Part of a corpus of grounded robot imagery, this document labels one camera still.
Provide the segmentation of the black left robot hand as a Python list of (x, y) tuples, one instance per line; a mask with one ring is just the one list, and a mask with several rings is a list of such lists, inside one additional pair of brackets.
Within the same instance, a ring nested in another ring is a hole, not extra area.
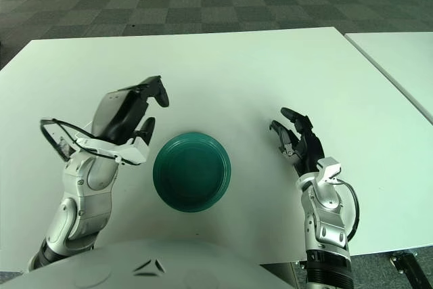
[(160, 76), (151, 76), (137, 85), (107, 93), (93, 116), (91, 134), (116, 145), (126, 143), (144, 117), (150, 97), (163, 108), (169, 106)]

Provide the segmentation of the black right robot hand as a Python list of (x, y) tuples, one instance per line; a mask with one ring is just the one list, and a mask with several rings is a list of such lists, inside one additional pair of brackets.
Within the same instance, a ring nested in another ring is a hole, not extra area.
[(278, 134), (280, 152), (289, 160), (299, 177), (317, 172), (317, 162), (325, 156), (321, 142), (313, 132), (309, 117), (289, 108), (282, 108), (280, 112), (294, 125), (300, 135), (297, 137), (292, 130), (273, 120), (269, 129)]

